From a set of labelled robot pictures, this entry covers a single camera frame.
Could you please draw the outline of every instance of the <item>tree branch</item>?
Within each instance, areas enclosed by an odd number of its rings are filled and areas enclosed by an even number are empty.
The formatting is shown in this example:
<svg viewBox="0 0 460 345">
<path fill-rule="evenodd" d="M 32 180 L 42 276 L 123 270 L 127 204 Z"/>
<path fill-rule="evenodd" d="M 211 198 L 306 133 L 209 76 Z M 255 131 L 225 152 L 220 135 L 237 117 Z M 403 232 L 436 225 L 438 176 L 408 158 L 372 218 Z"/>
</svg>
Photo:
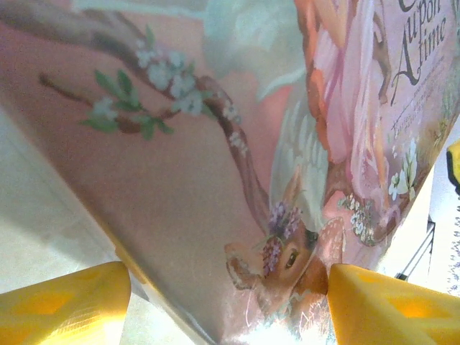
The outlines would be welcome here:
<svg viewBox="0 0 460 345">
<path fill-rule="evenodd" d="M 155 89 L 145 71 L 139 67 L 136 56 L 137 40 L 145 41 L 146 37 L 133 23 L 119 13 L 91 10 L 76 14 L 43 0 L 16 0 L 0 2 L 0 21 L 21 32 L 27 32 L 48 41 L 87 47 L 114 56 L 122 61 L 138 79 Z M 241 177 L 248 207 L 254 220 L 265 233 L 270 212 L 267 192 L 259 182 L 250 152 L 247 151 L 243 155 L 240 149 L 232 145 L 229 139 L 232 134 L 237 133 L 248 146 L 242 128 L 224 116 L 226 101 L 230 104 L 233 102 L 218 83 L 211 78 L 195 77 L 195 80 L 198 90 L 213 91 L 215 95 L 223 95 L 208 98 L 205 100 L 205 104 L 212 110 L 225 134 L 231 155 Z M 58 84 L 54 83 L 49 76 L 41 75 L 40 82 L 45 86 L 54 88 L 67 98 L 88 105 L 94 102 L 87 91 L 66 88 L 65 85 L 58 87 Z M 170 94 L 170 87 L 165 91 L 155 90 L 169 99 L 174 99 Z M 126 128 L 124 127 L 126 133 L 138 132 L 136 127 L 128 126 L 132 124 L 128 118 L 123 117 L 118 121 L 119 125 L 127 125 Z"/>
</svg>

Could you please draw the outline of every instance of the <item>deer eye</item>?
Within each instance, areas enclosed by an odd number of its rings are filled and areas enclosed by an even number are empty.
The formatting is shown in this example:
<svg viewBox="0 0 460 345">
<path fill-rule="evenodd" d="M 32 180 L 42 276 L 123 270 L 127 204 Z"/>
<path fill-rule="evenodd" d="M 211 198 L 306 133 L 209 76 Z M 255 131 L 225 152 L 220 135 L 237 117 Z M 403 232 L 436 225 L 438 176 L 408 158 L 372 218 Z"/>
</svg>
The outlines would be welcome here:
<svg viewBox="0 0 460 345">
<path fill-rule="evenodd" d="M 295 259 L 297 259 L 297 256 L 299 253 L 297 250 L 293 251 L 289 257 L 289 260 L 287 261 L 286 268 L 291 268 L 295 262 Z"/>
</svg>

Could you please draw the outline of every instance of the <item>flowering branch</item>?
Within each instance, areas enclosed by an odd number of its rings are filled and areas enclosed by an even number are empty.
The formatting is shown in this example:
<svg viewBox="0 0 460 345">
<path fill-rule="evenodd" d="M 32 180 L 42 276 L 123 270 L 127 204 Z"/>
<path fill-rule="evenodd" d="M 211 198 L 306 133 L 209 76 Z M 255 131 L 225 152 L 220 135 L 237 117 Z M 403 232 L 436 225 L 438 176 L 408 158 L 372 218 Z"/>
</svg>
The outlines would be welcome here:
<svg viewBox="0 0 460 345">
<path fill-rule="evenodd" d="M 118 58 L 141 81 L 171 100 L 173 83 L 166 87 L 155 85 L 145 69 L 139 63 L 138 42 L 151 42 L 152 37 L 143 34 L 133 23 L 116 12 L 84 11 L 81 14 L 71 13 L 65 9 L 49 4 L 43 0 L 16 0 L 0 2 L 0 21 L 8 26 L 27 32 L 35 37 L 61 44 L 87 47 L 91 50 L 104 52 Z M 156 64 L 164 63 L 165 56 L 151 57 Z M 244 195 L 250 211 L 263 232 L 269 218 L 267 192 L 261 186 L 254 170 L 252 156 L 247 149 L 247 138 L 242 128 L 228 117 L 228 109 L 233 106 L 231 99 L 216 81 L 209 77 L 197 78 L 192 75 L 195 88 L 201 93 L 212 94 L 203 97 L 203 105 L 209 109 L 223 130 L 232 157 L 238 168 Z M 52 87 L 67 98 L 94 105 L 95 99 L 83 89 L 56 83 L 49 76 L 41 75 L 42 85 Z M 161 116 L 169 119 L 179 109 L 169 109 Z M 116 118 L 119 129 L 125 133 L 140 131 L 140 125 L 129 118 Z"/>
</svg>

